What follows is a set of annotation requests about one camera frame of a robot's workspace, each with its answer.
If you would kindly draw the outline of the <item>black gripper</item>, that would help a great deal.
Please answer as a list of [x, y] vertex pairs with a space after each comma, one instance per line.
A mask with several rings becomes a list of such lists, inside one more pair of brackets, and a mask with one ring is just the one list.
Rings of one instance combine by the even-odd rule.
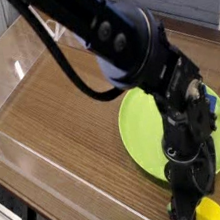
[[213, 139], [209, 138], [199, 148], [189, 162], [169, 160], [164, 167], [173, 193], [168, 204], [171, 220], [196, 220], [200, 200], [214, 192], [217, 165]]

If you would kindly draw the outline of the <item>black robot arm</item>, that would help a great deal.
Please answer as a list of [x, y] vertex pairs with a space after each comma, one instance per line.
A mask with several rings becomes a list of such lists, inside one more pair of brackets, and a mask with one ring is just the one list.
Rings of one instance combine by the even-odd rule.
[[[172, 45], [163, 24], [148, 9], [107, 0], [8, 0], [30, 24], [67, 77], [85, 95], [112, 101], [138, 87], [150, 94], [163, 121], [162, 151], [170, 182], [172, 220], [196, 220], [196, 208], [214, 192], [217, 116], [206, 96], [200, 69]], [[86, 43], [102, 59], [113, 85], [98, 92], [84, 83], [60, 47], [32, 13], [38, 8]]]

